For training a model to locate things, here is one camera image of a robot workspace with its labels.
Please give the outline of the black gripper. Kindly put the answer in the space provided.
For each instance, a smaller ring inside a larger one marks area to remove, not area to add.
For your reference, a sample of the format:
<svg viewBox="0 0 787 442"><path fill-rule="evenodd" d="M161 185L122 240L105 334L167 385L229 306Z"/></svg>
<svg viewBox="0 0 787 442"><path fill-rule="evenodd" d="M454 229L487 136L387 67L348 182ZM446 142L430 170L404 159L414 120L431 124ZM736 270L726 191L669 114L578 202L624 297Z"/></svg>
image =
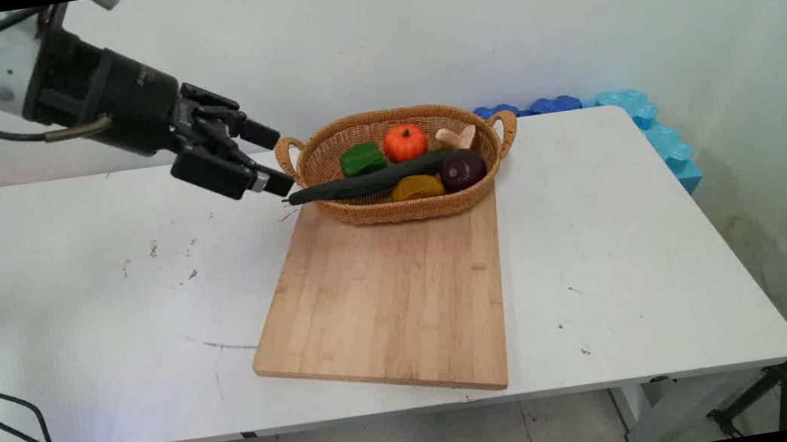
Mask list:
<svg viewBox="0 0 787 442"><path fill-rule="evenodd" d="M228 150L237 147L235 139L270 150L280 139L280 132L248 118L231 98L181 84L168 73L90 45L62 28L43 32L38 45L22 112L30 122L72 128L107 116L111 127L92 140L150 157L178 152L171 122L180 98L184 127L195 139L215 140ZM283 171L196 145L178 153L170 169L176 180L231 200L247 192L288 195L294 186L292 176Z"/></svg>

